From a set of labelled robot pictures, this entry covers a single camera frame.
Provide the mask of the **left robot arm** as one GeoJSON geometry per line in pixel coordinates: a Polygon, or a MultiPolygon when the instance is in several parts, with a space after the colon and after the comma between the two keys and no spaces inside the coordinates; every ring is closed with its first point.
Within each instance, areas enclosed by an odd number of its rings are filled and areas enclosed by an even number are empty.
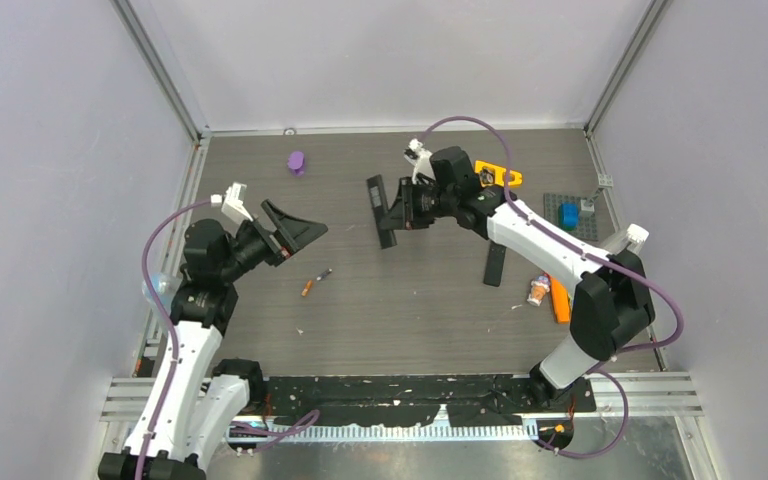
{"type": "Polygon", "coordinates": [[[211,206],[235,221],[235,233],[214,219],[190,224],[184,233],[183,279],[163,299],[149,272],[142,273],[149,299],[167,328],[163,364],[134,430],[117,453],[103,454],[101,479],[204,479],[235,416],[258,412],[267,398],[258,362],[221,361],[208,366],[234,313],[235,283],[258,265],[277,267],[325,235],[325,224],[292,216],[270,200],[261,207],[265,228],[240,199],[214,194],[193,205],[211,206]]]}

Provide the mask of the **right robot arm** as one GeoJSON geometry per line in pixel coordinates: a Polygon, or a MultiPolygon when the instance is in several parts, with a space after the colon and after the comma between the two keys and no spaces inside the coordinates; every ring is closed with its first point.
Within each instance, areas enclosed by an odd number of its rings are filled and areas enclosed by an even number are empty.
{"type": "Polygon", "coordinates": [[[452,218],[461,228],[523,256],[571,294],[567,336],[530,372],[531,397],[540,408],[558,409],[570,398],[571,384],[609,361],[654,321],[636,253],[611,253],[579,241],[503,187],[482,185],[458,146],[431,152],[412,140],[404,155],[413,172],[400,179],[380,227],[419,230],[452,218]]]}

